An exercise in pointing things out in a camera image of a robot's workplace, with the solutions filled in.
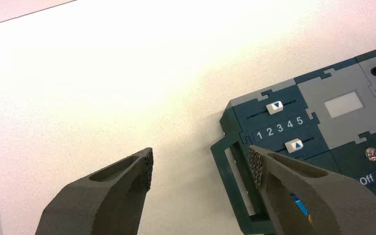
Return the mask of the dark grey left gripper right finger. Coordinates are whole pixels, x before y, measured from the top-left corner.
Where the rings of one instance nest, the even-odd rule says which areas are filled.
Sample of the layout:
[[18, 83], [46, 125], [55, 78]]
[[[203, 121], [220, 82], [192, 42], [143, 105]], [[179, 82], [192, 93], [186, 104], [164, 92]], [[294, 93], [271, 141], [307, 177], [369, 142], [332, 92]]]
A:
[[278, 235], [376, 235], [376, 195], [358, 181], [256, 145], [255, 187]]

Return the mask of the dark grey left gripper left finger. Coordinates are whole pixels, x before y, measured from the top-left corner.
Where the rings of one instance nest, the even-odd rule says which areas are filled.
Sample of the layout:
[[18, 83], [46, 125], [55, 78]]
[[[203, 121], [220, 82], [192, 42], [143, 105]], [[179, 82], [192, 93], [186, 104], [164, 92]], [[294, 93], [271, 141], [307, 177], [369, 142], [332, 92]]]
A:
[[147, 147], [64, 186], [44, 208], [37, 235], [136, 235], [153, 172]]

